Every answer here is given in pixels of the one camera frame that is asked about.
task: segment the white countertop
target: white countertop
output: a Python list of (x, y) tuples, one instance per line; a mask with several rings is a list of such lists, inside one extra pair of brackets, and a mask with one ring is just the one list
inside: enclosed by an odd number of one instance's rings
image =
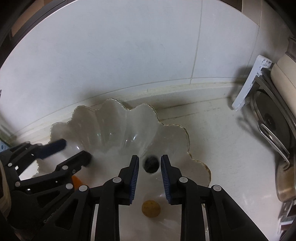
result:
[(218, 99), (157, 113), (162, 123), (187, 129), (190, 153), (211, 170), (210, 186), (221, 185), (269, 241), (278, 240), (275, 154), (258, 136), (249, 106), (234, 112), (227, 99)]

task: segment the dish rack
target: dish rack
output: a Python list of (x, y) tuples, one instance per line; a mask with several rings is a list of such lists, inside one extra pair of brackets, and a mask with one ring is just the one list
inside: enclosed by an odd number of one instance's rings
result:
[[(259, 133), (279, 153), (276, 167), (276, 191), (283, 203), (279, 215), (278, 234), (281, 241), (296, 234), (296, 118), (274, 86), (270, 77), (271, 60), (258, 56), (242, 90), (232, 104), (235, 111), (250, 103), (257, 119)], [(283, 115), (290, 132), (289, 146), (285, 146), (270, 126), (272, 121), (264, 118), (256, 105), (258, 93), (268, 96)]]

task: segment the scalloped glass bowl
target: scalloped glass bowl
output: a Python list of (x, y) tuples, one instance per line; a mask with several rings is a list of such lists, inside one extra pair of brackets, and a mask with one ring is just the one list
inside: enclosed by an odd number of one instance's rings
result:
[[(50, 140), (64, 138), (67, 147), (60, 153), (38, 160), (38, 175), (54, 171), (57, 164), (86, 150), (93, 155), (89, 166), (75, 175), (89, 187), (103, 185), (118, 176), (120, 169), (129, 165), (137, 155), (140, 168), (135, 199), (130, 206), (119, 207), (121, 240), (180, 240), (181, 207), (168, 204), (160, 168), (153, 174), (145, 172), (143, 164), (148, 156), (169, 156), (172, 166), (199, 185), (208, 186), (210, 170), (193, 160), (189, 151), (189, 137), (179, 125), (163, 125), (155, 110), (141, 104), (126, 109), (114, 99), (106, 100), (100, 109), (78, 106), (67, 123), (55, 123)], [(146, 200), (161, 206), (160, 215), (148, 218), (141, 211)]]

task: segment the metal handle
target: metal handle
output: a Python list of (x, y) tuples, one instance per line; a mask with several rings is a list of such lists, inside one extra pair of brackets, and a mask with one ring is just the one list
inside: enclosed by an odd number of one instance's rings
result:
[(287, 170), (290, 167), (290, 161), (288, 160), (290, 153), (288, 152), (286, 147), (264, 123), (258, 121), (257, 127), (261, 135), (271, 144), (274, 150), (276, 150), (282, 156), (284, 161), (287, 163), (287, 165), (284, 167), (284, 170)]

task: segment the white tile wall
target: white tile wall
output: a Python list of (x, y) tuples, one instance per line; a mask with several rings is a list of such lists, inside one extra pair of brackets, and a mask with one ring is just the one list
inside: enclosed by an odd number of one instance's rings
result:
[(263, 1), (259, 34), (246, 74), (249, 74), (258, 55), (277, 62), (287, 50), (289, 35), (291, 32), (282, 18)]
[(258, 35), (256, 23), (218, 0), (75, 1), (33, 28), (1, 67), (1, 124), (15, 133), (133, 86), (236, 82), (258, 54), (277, 59), (286, 49), (289, 30), (263, 9)]
[(217, 0), (204, 0), (193, 77), (241, 77), (251, 57), (258, 25)]
[(257, 25), (260, 24), (262, 1), (263, 0), (242, 0), (242, 13)]

